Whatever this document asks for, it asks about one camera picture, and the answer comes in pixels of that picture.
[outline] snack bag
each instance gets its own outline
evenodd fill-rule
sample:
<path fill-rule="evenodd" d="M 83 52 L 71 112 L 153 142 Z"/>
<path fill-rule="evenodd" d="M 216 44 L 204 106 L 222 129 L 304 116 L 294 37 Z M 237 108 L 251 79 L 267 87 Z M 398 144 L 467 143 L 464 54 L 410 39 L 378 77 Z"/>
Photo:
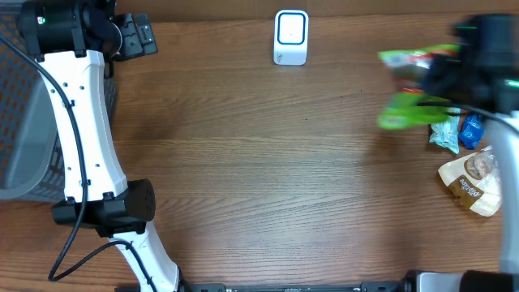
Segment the snack bag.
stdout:
<path fill-rule="evenodd" d="M 459 114 L 460 109 L 449 108 L 449 113 Z M 460 146 L 457 142 L 457 125 L 460 123 L 460 116 L 449 116 L 445 122 L 431 124 L 432 134 L 429 143 L 436 143 L 438 146 L 450 149 L 455 154 L 459 154 Z"/>
<path fill-rule="evenodd" d="M 392 72 L 398 91 L 416 91 L 429 71 L 435 54 L 457 54 L 458 45 L 434 45 L 422 49 L 380 52 L 379 58 Z"/>
<path fill-rule="evenodd" d="M 423 49 L 379 53 L 379 58 L 391 70 L 399 91 L 379 115 L 379 127 L 386 130 L 400 130 L 447 121 L 448 115 L 445 108 L 419 107 L 416 103 L 445 101 L 443 98 L 423 94 L 420 89 L 421 82 L 429 71 L 435 54 L 454 55 L 457 49 L 457 45 L 435 45 Z"/>
<path fill-rule="evenodd" d="M 467 149 L 474 150 L 484 134 L 483 117 L 480 114 L 470 114 L 463 122 L 458 136 Z"/>
<path fill-rule="evenodd" d="M 438 170 L 463 206 L 489 217 L 501 206 L 500 176 L 491 148 L 449 162 Z"/>

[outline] wood grain surface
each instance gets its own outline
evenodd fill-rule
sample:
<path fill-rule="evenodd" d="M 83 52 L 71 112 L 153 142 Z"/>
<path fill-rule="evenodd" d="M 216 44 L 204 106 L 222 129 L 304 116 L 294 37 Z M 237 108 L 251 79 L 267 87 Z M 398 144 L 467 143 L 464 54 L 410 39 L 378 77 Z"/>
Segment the wood grain surface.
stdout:
<path fill-rule="evenodd" d="M 113 137 L 128 178 L 152 181 L 157 230 L 186 277 L 347 284 L 412 268 L 495 271 L 500 215 L 458 206 L 437 176 L 455 157 L 427 142 L 427 127 L 375 124 L 393 92 L 377 52 L 449 43 L 462 17 L 312 18 L 304 67 L 272 64 L 269 20 L 154 24 L 160 53 L 117 64 Z M 0 222 L 0 290 L 135 283 L 115 249 L 47 282 L 71 230 L 48 204 L 0 202 Z M 64 266 L 104 242 L 81 230 Z"/>
<path fill-rule="evenodd" d="M 303 9 L 310 17 L 445 12 L 503 13 L 519 9 L 519 2 L 517 0 L 124 0 L 118 2 L 116 12 L 147 13 L 152 22 L 177 22 L 274 19 L 276 13 L 283 9 Z"/>

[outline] gray basket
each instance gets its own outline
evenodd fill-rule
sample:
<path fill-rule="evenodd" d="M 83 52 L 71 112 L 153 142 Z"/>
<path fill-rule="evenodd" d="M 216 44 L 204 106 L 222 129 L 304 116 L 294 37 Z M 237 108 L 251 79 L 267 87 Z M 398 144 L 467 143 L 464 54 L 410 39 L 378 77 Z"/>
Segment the gray basket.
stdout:
<path fill-rule="evenodd" d="M 0 33 L 21 50 L 15 18 L 21 5 L 0 1 Z M 117 90 L 105 80 L 112 117 Z M 65 174 L 49 94 L 37 70 L 0 43 L 0 200 L 58 202 Z"/>

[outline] white plug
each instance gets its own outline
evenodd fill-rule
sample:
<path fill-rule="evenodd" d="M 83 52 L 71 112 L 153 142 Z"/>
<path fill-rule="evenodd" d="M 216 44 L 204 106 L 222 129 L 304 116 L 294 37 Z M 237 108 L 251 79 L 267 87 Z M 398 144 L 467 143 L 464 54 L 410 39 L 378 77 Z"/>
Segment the white plug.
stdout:
<path fill-rule="evenodd" d="M 304 65 L 308 51 L 308 14 L 282 10 L 274 26 L 274 62 L 277 65 Z"/>

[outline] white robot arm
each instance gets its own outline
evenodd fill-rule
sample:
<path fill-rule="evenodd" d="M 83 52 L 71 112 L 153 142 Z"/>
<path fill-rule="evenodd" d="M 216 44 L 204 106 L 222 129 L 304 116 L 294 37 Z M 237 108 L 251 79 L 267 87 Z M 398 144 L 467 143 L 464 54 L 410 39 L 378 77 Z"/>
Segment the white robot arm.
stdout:
<path fill-rule="evenodd" d="M 153 54 L 157 45 L 146 15 L 137 15 L 135 22 L 129 14 L 114 15 L 114 7 L 113 0 L 26 2 L 20 13 L 18 29 L 28 55 L 41 66 L 62 145 L 65 198 L 53 207 L 53 217 L 58 224 L 80 224 L 107 237 L 139 280 L 136 290 L 176 292 L 181 276 L 152 222 L 155 195 L 151 183 L 128 182 L 122 172 L 103 90 L 106 60 L 126 61 Z M 81 147 L 76 144 L 72 119 Z M 83 181 L 88 184 L 86 201 Z M 54 277 L 51 272 L 49 279 L 61 277 L 65 276 Z"/>
<path fill-rule="evenodd" d="M 81 135 L 88 186 L 88 202 L 102 201 L 106 195 L 117 198 L 128 189 L 127 178 L 121 170 L 115 154 L 108 116 L 105 107 L 103 78 L 105 61 L 101 52 L 87 50 L 86 56 L 77 58 L 72 51 L 45 54 L 40 62 L 65 92 L 71 105 Z M 54 86 L 44 77 L 45 85 L 54 109 L 58 134 L 62 144 L 65 162 L 65 199 L 82 201 L 81 177 L 74 133 L 62 99 Z M 148 198 L 148 204 L 154 204 Z M 118 245 L 140 283 L 140 291 L 177 291 L 179 272 L 177 265 L 168 257 L 152 221 L 145 223 L 143 233 L 129 231 L 111 234 L 110 242 L 124 240 L 134 247 L 142 263 L 152 278 L 148 283 L 136 258 L 126 246 Z"/>
<path fill-rule="evenodd" d="M 519 112 L 504 118 L 519 129 Z M 500 271 L 519 274 L 519 136 L 495 121 L 487 123 L 487 130 L 499 163 L 503 194 Z"/>

